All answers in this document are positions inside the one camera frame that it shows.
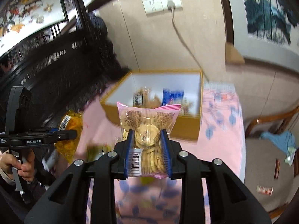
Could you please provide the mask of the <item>person left hand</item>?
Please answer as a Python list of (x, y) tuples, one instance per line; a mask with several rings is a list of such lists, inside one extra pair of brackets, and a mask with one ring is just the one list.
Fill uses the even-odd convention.
[(25, 151), (25, 155), (26, 162), (21, 164), (17, 158), (8, 151), (1, 154), (1, 178), (9, 185), (13, 185), (15, 183), (12, 172), (13, 168), (17, 169), (17, 174), (25, 181), (32, 182), (34, 180), (34, 152), (32, 149), (27, 149)]

